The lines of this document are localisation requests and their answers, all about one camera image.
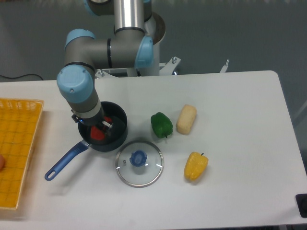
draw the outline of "yellow bell pepper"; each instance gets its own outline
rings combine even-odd
[[[195,181],[206,169],[209,159],[199,152],[192,152],[184,168],[184,176]]]

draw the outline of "green bell pepper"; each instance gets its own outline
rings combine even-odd
[[[158,138],[167,138],[173,133],[173,124],[171,120],[163,113],[158,112],[150,118],[153,132]]]

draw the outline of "red object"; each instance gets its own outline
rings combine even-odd
[[[104,116],[104,120],[105,120],[106,122],[108,122],[109,124],[112,123],[112,119],[111,119],[110,117],[108,117],[108,116]]]
[[[91,139],[94,140],[104,140],[106,138],[105,133],[98,129],[96,126],[92,126],[91,128]]]

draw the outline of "blue pot handle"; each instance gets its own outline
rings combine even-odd
[[[85,140],[77,143],[45,174],[45,179],[47,181],[54,179],[75,156],[87,150],[88,146]]]

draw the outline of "gray floor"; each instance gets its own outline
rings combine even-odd
[[[277,72],[292,118],[307,100],[306,0],[153,0],[153,10],[166,23],[161,61],[181,58],[180,74],[216,73],[230,59],[230,72]],[[80,0],[0,3],[0,74],[53,80],[69,31],[109,38],[113,26],[113,16],[92,17]],[[307,165],[307,119],[295,133]]]

